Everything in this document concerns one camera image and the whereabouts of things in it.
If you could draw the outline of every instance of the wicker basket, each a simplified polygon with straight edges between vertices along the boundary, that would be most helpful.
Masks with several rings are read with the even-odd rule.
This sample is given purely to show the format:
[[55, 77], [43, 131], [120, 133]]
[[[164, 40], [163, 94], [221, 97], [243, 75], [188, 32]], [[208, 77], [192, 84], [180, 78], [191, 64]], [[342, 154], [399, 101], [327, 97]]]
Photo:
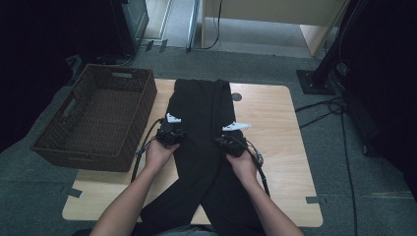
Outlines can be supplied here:
[[87, 65], [31, 149], [57, 166], [127, 172], [155, 96], [152, 70]]

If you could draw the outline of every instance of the hand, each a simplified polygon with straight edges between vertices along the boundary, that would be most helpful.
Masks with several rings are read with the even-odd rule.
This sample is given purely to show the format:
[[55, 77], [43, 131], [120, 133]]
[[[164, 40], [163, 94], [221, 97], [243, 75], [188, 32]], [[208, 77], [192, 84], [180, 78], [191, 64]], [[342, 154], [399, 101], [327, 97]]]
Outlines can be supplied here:
[[243, 185], [257, 182], [257, 167], [246, 150], [240, 157], [227, 153], [226, 158], [232, 164], [233, 172]]
[[165, 148], [159, 141], [151, 141], [147, 147], [147, 162], [145, 164], [145, 168], [151, 170], [153, 173], [159, 172], [159, 170], [166, 164], [174, 150], [179, 147], [180, 145], [177, 144]]

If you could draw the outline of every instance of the cable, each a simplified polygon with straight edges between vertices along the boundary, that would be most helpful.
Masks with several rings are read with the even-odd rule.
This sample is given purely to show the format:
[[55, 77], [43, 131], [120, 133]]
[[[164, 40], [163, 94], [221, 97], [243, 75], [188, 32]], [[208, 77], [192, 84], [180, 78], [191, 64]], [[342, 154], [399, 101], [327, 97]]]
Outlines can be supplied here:
[[357, 236], [358, 235], [358, 217], [356, 213], [356, 197], [355, 197], [355, 190], [353, 188], [352, 173], [350, 172], [349, 156], [347, 154], [347, 141], [346, 141], [346, 130], [344, 128], [343, 110], [341, 110], [340, 117], [341, 117], [341, 129], [343, 132], [344, 157], [346, 159], [346, 168], [347, 168], [347, 175], [349, 177], [350, 192], [352, 193], [353, 227], [354, 227], [355, 236]]
[[255, 149], [255, 146], [250, 141], [246, 140], [246, 143], [249, 143], [250, 144], [250, 147], [253, 148], [253, 149]]
[[321, 115], [321, 116], [313, 119], [312, 121], [307, 122], [306, 124], [300, 125], [299, 126], [300, 129], [305, 128], [305, 127], [307, 127], [307, 126], [309, 126], [311, 124], [314, 124], [314, 123], [322, 120], [323, 118], [327, 117], [330, 114], [337, 114], [337, 115], [340, 114], [341, 113], [341, 110], [344, 107], [344, 101], [343, 101], [343, 98], [342, 97], [335, 97], [335, 98], [333, 98], [331, 100], [320, 101], [320, 102], [316, 102], [314, 104], [310, 104], [310, 105], [306, 105], [306, 106], [297, 108], [297, 109], [295, 109], [295, 112], [300, 112], [302, 110], [309, 109], [309, 108], [312, 108], [312, 107], [315, 107], [315, 106], [318, 106], [318, 105], [327, 105], [328, 106], [329, 113], [326, 113], [324, 115]]
[[203, 50], [209, 50], [209, 49], [211, 49], [212, 47], [214, 47], [216, 44], [217, 44], [217, 42], [218, 42], [218, 39], [220, 38], [220, 17], [221, 17], [221, 4], [223, 3], [223, 0], [220, 0], [220, 6], [218, 7], [218, 16], [217, 16], [217, 27], [215, 26], [215, 24], [214, 24], [214, 27], [217, 29], [217, 38], [215, 39], [215, 41], [214, 41], [214, 43], [212, 44], [212, 46], [210, 46], [210, 47], [204, 47], [204, 48], [202, 48]]
[[325, 118], [326, 116], [330, 115], [330, 114], [338, 114], [340, 115], [340, 119], [341, 119], [341, 129], [342, 129], [342, 134], [343, 134], [343, 147], [344, 147], [344, 156], [345, 156], [345, 161], [346, 161], [346, 169], [347, 169], [347, 175], [349, 178], [349, 187], [350, 187], [350, 192], [352, 194], [352, 210], [353, 210], [353, 225], [354, 225], [354, 235], [357, 236], [358, 235], [358, 217], [357, 217], [357, 212], [356, 212], [356, 197], [355, 197], [355, 190], [353, 188], [353, 181], [352, 181], [352, 173], [350, 171], [350, 163], [349, 163], [349, 155], [347, 152], [347, 141], [346, 141], [346, 130], [344, 127], [344, 119], [343, 119], [343, 115], [344, 115], [344, 109], [345, 109], [345, 103], [342, 99], [342, 97], [336, 97], [333, 98], [331, 100], [328, 101], [320, 101], [311, 105], [306, 105], [303, 107], [300, 107], [298, 109], [296, 109], [296, 112], [301, 111], [301, 110], [305, 110], [311, 107], [315, 107], [317, 105], [322, 105], [322, 104], [327, 104], [328, 105], [328, 109], [330, 110], [329, 113], [322, 115], [316, 119], [314, 119], [313, 121], [308, 122], [305, 125], [300, 126], [301, 128], [304, 128], [308, 125], [311, 125], [313, 123], [315, 123], [318, 120], [321, 120], [323, 118]]
[[149, 137], [149, 135], [150, 135], [150, 132], [153, 130], [153, 128], [155, 127], [155, 125], [156, 125], [158, 122], [161, 122], [162, 120], [163, 120], [163, 118], [161, 118], [161, 119], [157, 119], [155, 122], [153, 122], [153, 124], [152, 124], [152, 125], [150, 126], [150, 128], [149, 128], [149, 131], [148, 131], [147, 135], [145, 136], [145, 139], [144, 139], [144, 142], [143, 142], [143, 144], [142, 144], [141, 149], [139, 149], [139, 150], [136, 152], [136, 162], [135, 162], [135, 168], [133, 169], [133, 173], [132, 173], [131, 183], [132, 183], [132, 182], [136, 179], [136, 174], [138, 173], [139, 162], [141, 161], [142, 154], [143, 154], [143, 153], [145, 152], [145, 150], [147, 149], [148, 144], [149, 144], [152, 140], [154, 140], [154, 138], [152, 138], [152, 139], [150, 139], [150, 141], [149, 141], [149, 142], [147, 142], [148, 137]]
[[339, 62], [340, 63], [343, 63], [343, 61], [345, 61], [346, 63], [347, 63], [347, 65], [346, 65], [346, 67], [349, 67], [350, 66], [350, 62], [348, 61], [348, 60], [343, 60], [342, 59], [342, 57], [341, 57], [341, 42], [342, 42], [342, 40], [343, 40], [343, 38], [344, 38], [344, 34], [346, 33], [346, 29], [349, 27], [349, 23], [350, 23], [350, 21], [352, 20], [352, 17], [353, 17], [353, 15], [355, 14], [355, 12], [356, 12], [356, 10], [358, 9], [358, 6], [360, 5], [360, 3], [361, 3], [361, 1], [358, 1], [357, 3], [356, 3], [356, 6], [355, 6], [355, 8], [353, 9], [353, 12], [352, 12], [352, 14], [349, 16], [349, 19], [347, 20], [347, 22], [346, 22], [346, 24], [345, 24], [345, 26], [344, 26], [344, 29], [343, 29], [343, 31], [341, 32], [341, 35], [340, 35], [340, 41], [339, 41], [339, 44], [338, 44], [338, 56], [339, 56]]
[[386, 175], [386, 172], [385, 172], [385, 169], [384, 169], [384, 159], [383, 159], [383, 158], [381, 158], [381, 170], [382, 170], [382, 172], [383, 172], [384, 179], [386, 179], [387, 185], [389, 186], [389, 190], [390, 190], [390, 191], [394, 191], [394, 188], [393, 188], [393, 187], [392, 187], [392, 185], [389, 183], [389, 180], [388, 180], [388, 178], [387, 178], [387, 175]]
[[124, 65], [128, 64], [132, 60], [133, 57], [134, 57], [134, 55], [132, 55], [127, 61], [125, 61], [121, 64], [115, 64], [115, 65], [109, 65], [109, 66], [113, 66], [113, 67], [124, 66]]
[[346, 75], [348, 72], [349, 72], [349, 68], [346, 66], [346, 64], [344, 64], [343, 61], [341, 62], [335, 61], [329, 66], [328, 77], [334, 83], [336, 88], [341, 92], [346, 91], [346, 87], [342, 82], [343, 82], [343, 79], [346, 78]]

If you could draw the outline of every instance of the black cable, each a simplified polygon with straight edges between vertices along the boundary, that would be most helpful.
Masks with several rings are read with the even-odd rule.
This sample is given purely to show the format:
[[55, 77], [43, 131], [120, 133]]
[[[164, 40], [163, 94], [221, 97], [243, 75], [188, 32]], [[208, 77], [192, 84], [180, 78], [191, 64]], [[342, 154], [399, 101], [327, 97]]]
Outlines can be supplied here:
[[340, 35], [340, 40], [339, 40], [339, 44], [338, 44], [338, 57], [339, 57], [339, 64], [341, 64], [341, 63], [344, 63], [345, 65], [346, 65], [346, 67], [347, 68], [349, 68], [350, 67], [350, 62], [349, 62], [349, 60], [346, 60], [346, 59], [343, 59], [342, 58], [342, 56], [341, 56], [341, 44], [342, 44], [342, 41], [343, 41], [343, 38], [344, 38], [344, 35], [345, 35], [345, 33], [346, 33], [346, 31], [347, 31], [347, 29], [349, 28], [349, 27], [351, 27], [351, 25], [349, 25], [350, 24], [350, 22], [352, 21], [352, 17], [354, 16], [354, 14], [356, 13], [356, 11], [357, 11], [357, 9], [358, 9], [358, 6], [359, 5], [361, 5], [361, 1], [359, 0], [357, 3], [356, 3], [356, 6], [355, 6], [355, 8], [353, 9], [353, 11], [352, 11], [352, 13], [351, 13], [351, 15], [349, 16], [349, 18], [347, 19], [347, 22], [346, 22], [346, 24], [344, 25], [344, 29], [343, 29], [343, 31], [342, 32], [340, 32], [340, 27], [337, 29], [337, 34], [336, 34], [336, 38], [338, 38], [338, 36]]
[[113, 66], [113, 67], [119, 67], [119, 66], [124, 66], [124, 65], [126, 65], [126, 64], [128, 64], [132, 59], [133, 59], [133, 57], [134, 57], [135, 55], [132, 55], [132, 56], [130, 56], [129, 57], [129, 59], [128, 60], [126, 60], [125, 62], [123, 62], [123, 63], [120, 63], [120, 64], [114, 64], [114, 65], [109, 65], [109, 66]]
[[214, 47], [217, 42], [218, 39], [220, 38], [220, 17], [221, 17], [221, 4], [223, 3], [223, 0], [220, 1], [220, 6], [218, 7], [218, 16], [217, 16], [217, 38], [215, 39], [214, 43], [212, 44], [212, 46], [210, 47], [204, 47], [202, 48], [203, 50], [209, 50], [212, 47]]
[[246, 140], [246, 143], [249, 143], [250, 144], [250, 147], [253, 148], [253, 149], [255, 149], [254, 144], [252, 144], [250, 141]]
[[393, 188], [393, 187], [392, 187], [392, 185], [389, 183], [388, 177], [387, 177], [387, 175], [386, 175], [386, 172], [385, 172], [385, 169], [384, 169], [384, 159], [383, 159], [383, 158], [381, 158], [381, 170], [382, 170], [382, 172], [383, 172], [384, 179], [386, 180], [387, 185], [389, 186], [389, 190], [390, 190], [390, 191], [394, 191], [394, 188]]
[[144, 139], [144, 142], [143, 142], [143, 144], [142, 144], [142, 147], [141, 147], [141, 149], [139, 149], [137, 152], [136, 152], [136, 162], [135, 162], [135, 168], [133, 169], [133, 173], [132, 173], [132, 179], [131, 179], [131, 183], [136, 179], [136, 174], [138, 173], [138, 167], [139, 167], [139, 162], [141, 162], [141, 157], [142, 157], [142, 154], [145, 152], [145, 150], [147, 149], [147, 146], [148, 146], [148, 144], [152, 141], [152, 140], [154, 140], [154, 138], [152, 138], [152, 139], [150, 139], [150, 141], [149, 142], [147, 142], [147, 140], [148, 140], [148, 138], [149, 138], [149, 135], [150, 135], [150, 132], [153, 130], [153, 128], [155, 127], [155, 125], [158, 123], [158, 122], [162, 122], [162, 120], [163, 120], [163, 118], [161, 118], [161, 119], [157, 119], [155, 122], [153, 122], [153, 124], [150, 126], [150, 128], [149, 128], [149, 131], [148, 131], [148, 133], [147, 133], [147, 135], [145, 136], [145, 139]]
[[349, 156], [347, 154], [346, 130], [344, 128], [343, 109], [341, 110], [340, 117], [341, 117], [341, 129], [343, 132], [344, 156], [346, 158], [346, 168], [347, 168], [347, 175], [349, 177], [350, 192], [352, 194], [353, 227], [354, 227], [355, 236], [357, 236], [358, 235], [358, 217], [356, 214], [356, 197], [355, 197], [355, 190], [353, 188], [352, 174], [350, 172]]
[[301, 111], [301, 110], [305, 110], [305, 109], [308, 109], [308, 108], [311, 108], [311, 107], [314, 107], [314, 106], [317, 106], [317, 105], [322, 105], [322, 104], [327, 104], [328, 109], [330, 110], [330, 112], [314, 119], [313, 121], [308, 122], [305, 125], [300, 126], [300, 129], [306, 127], [307, 125], [311, 125], [311, 124], [315, 123], [316, 121], [321, 120], [321, 119], [325, 118], [326, 116], [328, 116], [330, 114], [340, 115], [340, 117], [341, 117], [341, 129], [342, 129], [342, 133], [343, 133], [344, 156], [345, 156], [345, 160], [346, 160], [346, 168], [347, 168], [347, 174], [348, 174], [348, 178], [349, 178], [350, 191], [351, 191], [351, 194], [352, 194], [353, 225], [354, 225], [354, 232], [355, 232], [354, 235], [357, 236], [358, 235], [358, 218], [357, 218], [357, 213], [356, 213], [356, 197], [355, 197], [355, 190], [353, 188], [352, 173], [350, 171], [349, 155], [347, 153], [346, 130], [345, 130], [345, 127], [344, 127], [344, 119], [343, 119], [345, 103], [344, 103], [342, 97], [336, 97], [336, 98], [333, 98], [333, 99], [328, 100], [328, 101], [320, 101], [320, 102], [317, 102], [317, 103], [314, 103], [314, 104], [310, 104], [310, 105], [300, 107], [300, 108], [296, 109], [296, 112]]
[[302, 110], [305, 110], [305, 109], [309, 109], [309, 108], [312, 108], [312, 107], [315, 107], [315, 106], [318, 106], [318, 105], [327, 105], [329, 113], [321, 115], [321, 116], [315, 118], [314, 120], [307, 122], [306, 124], [300, 125], [299, 126], [300, 129], [305, 128], [305, 127], [307, 127], [311, 124], [314, 124], [314, 123], [322, 120], [323, 118], [327, 117], [330, 114], [340, 114], [340, 112], [341, 112], [341, 110], [344, 106], [344, 101], [343, 101], [342, 97], [335, 97], [331, 100], [319, 101], [319, 102], [316, 102], [316, 103], [313, 103], [313, 104], [310, 104], [310, 105], [306, 105], [306, 106], [297, 108], [297, 109], [295, 109], [295, 112], [299, 112], [299, 111], [302, 111]]

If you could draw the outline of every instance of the wooden table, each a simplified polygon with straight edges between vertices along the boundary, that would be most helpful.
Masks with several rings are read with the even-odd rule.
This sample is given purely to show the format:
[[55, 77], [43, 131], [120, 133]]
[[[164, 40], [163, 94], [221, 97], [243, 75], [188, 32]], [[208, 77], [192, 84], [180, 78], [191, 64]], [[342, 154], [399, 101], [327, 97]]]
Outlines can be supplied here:
[[[164, 116], [174, 89], [175, 81], [155, 81], [158, 92], [145, 133], [156, 119]], [[242, 95], [241, 101], [234, 102], [236, 119], [237, 122], [252, 124], [251, 128], [244, 130], [244, 134], [264, 156], [263, 170], [271, 198], [298, 226], [321, 226], [323, 218], [319, 204], [308, 204], [306, 201], [307, 197], [316, 196], [316, 190], [289, 89], [231, 84], [231, 91]], [[83, 193], [79, 198], [68, 197], [63, 210], [64, 218], [98, 220], [107, 206], [129, 185], [133, 166], [128, 173], [80, 170], [73, 188]], [[154, 180], [145, 205], [177, 179], [175, 161], [170, 158]], [[209, 224], [201, 206], [192, 223]]]
[[[205, 47], [205, 18], [218, 17], [220, 1], [204, 1], [202, 47]], [[328, 34], [343, 18], [348, 4], [349, 0], [224, 0], [221, 18], [300, 25], [311, 55], [316, 56]]]

